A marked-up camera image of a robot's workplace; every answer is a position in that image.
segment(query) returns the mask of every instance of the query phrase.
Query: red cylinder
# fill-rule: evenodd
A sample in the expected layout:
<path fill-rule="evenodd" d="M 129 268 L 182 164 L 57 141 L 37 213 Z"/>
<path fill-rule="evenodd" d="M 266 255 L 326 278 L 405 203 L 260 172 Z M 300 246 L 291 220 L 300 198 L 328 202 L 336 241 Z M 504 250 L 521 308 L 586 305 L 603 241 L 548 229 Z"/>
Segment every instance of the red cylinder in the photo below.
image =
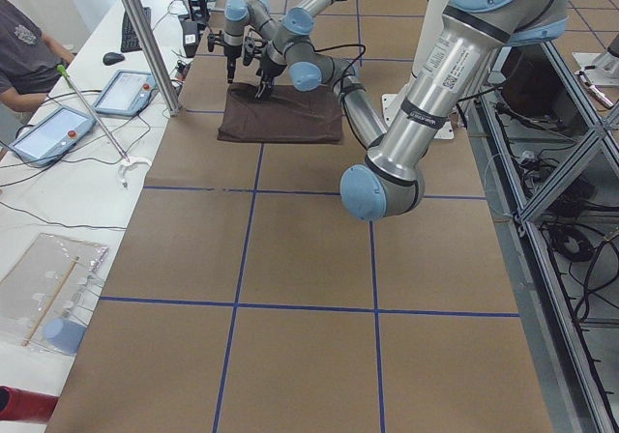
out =
<path fill-rule="evenodd" d="M 0 420 L 47 423 L 58 396 L 0 387 Z"/>

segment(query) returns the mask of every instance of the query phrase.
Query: t-shirt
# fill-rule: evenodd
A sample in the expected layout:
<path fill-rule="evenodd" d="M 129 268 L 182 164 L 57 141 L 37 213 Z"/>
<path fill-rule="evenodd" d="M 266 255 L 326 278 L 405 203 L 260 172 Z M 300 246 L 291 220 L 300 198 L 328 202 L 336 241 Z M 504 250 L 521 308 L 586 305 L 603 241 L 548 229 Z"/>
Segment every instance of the t-shirt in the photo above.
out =
<path fill-rule="evenodd" d="M 0 0 L 0 93 L 47 93 L 60 77 L 61 59 L 47 47 L 42 32 L 7 0 Z"/>

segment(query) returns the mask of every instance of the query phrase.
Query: white desk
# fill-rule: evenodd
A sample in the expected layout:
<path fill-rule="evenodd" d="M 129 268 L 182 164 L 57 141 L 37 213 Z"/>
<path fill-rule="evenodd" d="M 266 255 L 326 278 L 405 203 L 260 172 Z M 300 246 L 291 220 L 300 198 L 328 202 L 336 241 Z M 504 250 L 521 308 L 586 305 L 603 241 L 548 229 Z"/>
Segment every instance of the white desk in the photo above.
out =
<path fill-rule="evenodd" d="M 151 25 L 165 15 L 173 0 L 142 0 L 144 6 L 152 8 Z M 181 3 L 171 6 L 173 13 L 182 9 Z M 104 66 L 103 55 L 120 48 L 120 26 L 124 8 L 118 3 L 105 16 L 101 24 L 81 49 L 71 66 L 69 74 L 81 90 L 101 90 L 119 69 L 148 71 L 148 64 L 141 51 L 126 53 L 126 60 L 113 66 Z M 178 59 L 176 53 L 182 51 L 182 31 L 176 15 L 167 15 L 154 31 L 163 60 L 172 71 Z M 59 80 L 50 95 L 56 97 L 71 90 L 63 79 Z M 94 100 L 96 95 L 88 95 Z M 62 99 L 61 103 L 85 111 L 77 97 Z M 58 104 L 50 101 L 33 117 L 32 123 L 41 121 Z M 151 127 L 130 154 L 152 159 L 161 142 L 167 124 L 168 113 L 161 95 L 157 95 L 141 117 Z M 128 148 L 145 130 L 146 125 L 134 119 L 121 129 L 126 121 L 104 119 L 124 148 Z M 68 155 L 67 159 L 97 158 L 117 160 L 118 154 L 104 137 L 88 144 L 103 135 L 95 128 L 78 143 L 83 149 Z M 32 175 L 39 169 L 26 166 L 6 168 L 19 163 L 19 159 L 8 154 L 0 163 L 0 185 L 17 181 Z M 19 209 L 29 211 L 50 221 L 65 224 L 117 225 L 126 227 L 141 192 L 148 167 L 138 165 L 127 172 L 128 188 L 123 188 L 118 180 L 118 164 L 105 165 L 96 161 L 76 164 L 59 162 L 50 170 L 34 179 L 12 187 L 2 188 L 0 200 Z M 0 206 L 0 279 L 4 277 L 24 251 L 40 233 L 58 234 L 80 240 L 109 246 L 109 252 L 98 270 L 98 275 L 106 277 L 114 260 L 118 246 L 123 238 L 122 231 L 106 229 L 49 226 L 38 222 L 26 214 L 11 211 Z M 58 394 L 64 386 L 73 358 L 53 353 L 41 353 L 22 348 L 0 340 L 0 385 L 25 390 Z M 0 422 L 1 433 L 40 432 L 44 425 L 19 422 Z"/>

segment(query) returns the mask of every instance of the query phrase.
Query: dark brown fabric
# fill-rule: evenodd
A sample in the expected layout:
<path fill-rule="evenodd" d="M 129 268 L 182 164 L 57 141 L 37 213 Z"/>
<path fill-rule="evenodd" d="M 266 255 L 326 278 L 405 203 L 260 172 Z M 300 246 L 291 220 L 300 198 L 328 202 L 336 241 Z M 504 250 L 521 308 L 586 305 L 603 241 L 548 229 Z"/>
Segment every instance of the dark brown fabric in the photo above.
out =
<path fill-rule="evenodd" d="M 341 108 L 328 87 L 299 92 L 277 86 L 266 101 L 247 83 L 228 87 L 218 140 L 259 143 L 337 143 Z"/>

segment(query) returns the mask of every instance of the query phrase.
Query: black mouse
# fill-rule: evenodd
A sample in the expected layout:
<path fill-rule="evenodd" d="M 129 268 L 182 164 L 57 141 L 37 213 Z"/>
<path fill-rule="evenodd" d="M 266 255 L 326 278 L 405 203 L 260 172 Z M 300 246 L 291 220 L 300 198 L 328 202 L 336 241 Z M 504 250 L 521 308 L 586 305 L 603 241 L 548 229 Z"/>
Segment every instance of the black mouse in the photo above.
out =
<path fill-rule="evenodd" d="M 110 51 L 109 53 L 103 55 L 103 63 L 106 66 L 111 66 L 112 64 L 120 63 L 121 61 L 125 61 L 124 54 Z"/>

